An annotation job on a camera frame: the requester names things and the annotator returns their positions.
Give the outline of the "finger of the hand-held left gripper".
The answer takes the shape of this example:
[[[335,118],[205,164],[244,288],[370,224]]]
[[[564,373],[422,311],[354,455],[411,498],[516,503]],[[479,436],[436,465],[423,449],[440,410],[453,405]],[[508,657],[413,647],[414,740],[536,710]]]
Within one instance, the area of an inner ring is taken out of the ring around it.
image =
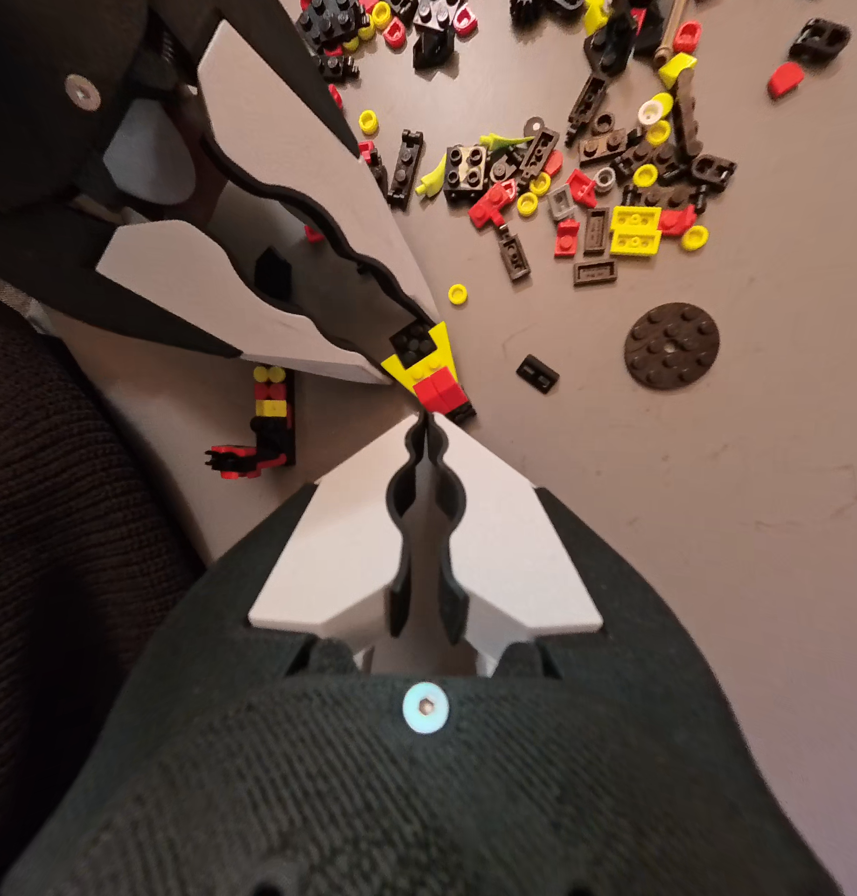
[[[240,350],[246,360],[390,385],[378,364],[325,335],[306,313],[272,304],[221,245],[187,222],[117,228],[96,272]]]
[[[356,141],[341,140],[226,20],[198,64],[198,83],[213,152],[232,181],[301,213],[401,308],[439,321],[431,289]]]

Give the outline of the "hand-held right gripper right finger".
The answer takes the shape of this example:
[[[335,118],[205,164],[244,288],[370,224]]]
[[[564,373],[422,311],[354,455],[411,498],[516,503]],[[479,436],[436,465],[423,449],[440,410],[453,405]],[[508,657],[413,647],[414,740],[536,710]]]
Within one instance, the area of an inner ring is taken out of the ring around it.
[[[441,615],[452,644],[493,674],[512,644],[597,633],[600,611],[532,482],[439,413],[428,416],[442,545]]]

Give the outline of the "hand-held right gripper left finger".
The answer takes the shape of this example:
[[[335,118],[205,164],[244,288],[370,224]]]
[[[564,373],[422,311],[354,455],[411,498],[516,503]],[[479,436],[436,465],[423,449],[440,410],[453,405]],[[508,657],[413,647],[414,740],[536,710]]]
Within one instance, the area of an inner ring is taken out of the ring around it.
[[[397,637],[411,607],[411,542],[425,415],[411,415],[317,482],[248,621],[343,641],[355,653]]]

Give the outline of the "red black yellow lego assembly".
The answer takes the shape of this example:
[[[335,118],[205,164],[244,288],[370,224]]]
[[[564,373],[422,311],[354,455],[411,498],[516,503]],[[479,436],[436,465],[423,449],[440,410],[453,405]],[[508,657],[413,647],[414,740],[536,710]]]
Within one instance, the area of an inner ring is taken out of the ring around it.
[[[225,480],[252,479],[266,469],[292,467],[297,460],[295,373],[277,364],[253,370],[255,414],[250,429],[254,445],[213,445],[205,464]]]

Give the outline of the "yellow wedge lego assembly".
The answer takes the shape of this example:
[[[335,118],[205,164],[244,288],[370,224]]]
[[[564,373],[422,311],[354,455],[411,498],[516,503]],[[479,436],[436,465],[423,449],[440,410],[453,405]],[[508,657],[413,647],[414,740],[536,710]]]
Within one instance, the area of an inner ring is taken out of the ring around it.
[[[476,416],[460,384],[446,324],[414,321],[390,337],[392,354],[381,367],[411,392],[427,412],[455,424]]]

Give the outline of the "black lego tile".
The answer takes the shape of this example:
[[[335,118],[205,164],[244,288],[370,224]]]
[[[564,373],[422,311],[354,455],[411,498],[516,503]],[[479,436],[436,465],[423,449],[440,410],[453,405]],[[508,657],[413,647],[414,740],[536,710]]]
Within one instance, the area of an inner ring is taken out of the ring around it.
[[[256,259],[254,281],[257,290],[274,306],[291,302],[292,267],[273,246],[268,246]]]
[[[547,395],[560,380],[560,375],[533,354],[527,354],[516,369],[516,375],[535,391]]]

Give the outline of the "round brown lego plate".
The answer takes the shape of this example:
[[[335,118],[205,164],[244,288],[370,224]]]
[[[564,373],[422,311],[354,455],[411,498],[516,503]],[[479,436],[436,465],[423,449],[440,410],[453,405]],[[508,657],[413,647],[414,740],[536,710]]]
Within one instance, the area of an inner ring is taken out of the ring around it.
[[[712,315],[684,302],[670,302],[641,315],[624,340],[624,365],[639,385],[672,391],[689,386],[714,365],[720,333]]]

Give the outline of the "pile of loose lego pieces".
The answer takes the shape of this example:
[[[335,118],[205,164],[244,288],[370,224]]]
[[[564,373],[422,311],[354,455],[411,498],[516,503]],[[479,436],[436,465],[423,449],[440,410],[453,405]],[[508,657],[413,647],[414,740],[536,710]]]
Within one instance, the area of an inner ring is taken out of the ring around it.
[[[519,240],[508,236],[502,209],[515,203],[528,218],[546,196],[557,223],[555,256],[573,257],[579,234],[578,211],[591,222],[585,252],[602,254],[607,231],[599,198],[627,183],[625,203],[654,206],[656,219],[686,218],[704,209],[702,143],[691,130],[690,85],[702,26],[683,20],[685,2],[501,2],[517,36],[543,16],[578,22],[584,30],[582,50],[590,73],[569,112],[563,135],[543,118],[529,118],[523,136],[496,133],[459,142],[431,171],[415,179],[413,165],[424,148],[421,133],[404,131],[400,158],[391,175],[379,164],[373,142],[360,143],[374,173],[383,176],[392,207],[406,209],[412,193],[421,200],[437,195],[449,203],[469,205],[476,229],[493,222],[502,240],[502,255],[511,280],[530,273]],[[479,28],[474,2],[301,2],[298,28],[314,51],[314,62],[338,103],[335,83],[358,77],[354,54],[381,35],[394,52],[413,35],[416,73],[434,73],[456,55],[456,40],[473,37]],[[616,129],[603,111],[606,93],[634,59],[646,59],[667,89],[643,104],[631,130]]]

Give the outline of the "black lego connector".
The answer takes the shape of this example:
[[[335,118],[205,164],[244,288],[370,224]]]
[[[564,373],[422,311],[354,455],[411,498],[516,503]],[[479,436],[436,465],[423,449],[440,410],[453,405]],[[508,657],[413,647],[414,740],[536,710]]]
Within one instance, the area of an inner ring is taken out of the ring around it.
[[[803,25],[790,45],[788,57],[798,63],[826,65],[842,53],[851,36],[852,31],[847,25],[812,18]]]

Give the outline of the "person's black knit sweater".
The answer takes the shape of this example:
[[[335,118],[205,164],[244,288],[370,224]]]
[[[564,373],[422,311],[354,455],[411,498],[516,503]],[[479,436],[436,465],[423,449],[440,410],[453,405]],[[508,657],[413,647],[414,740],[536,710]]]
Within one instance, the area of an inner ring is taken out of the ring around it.
[[[0,302],[0,880],[203,570],[66,347]]]

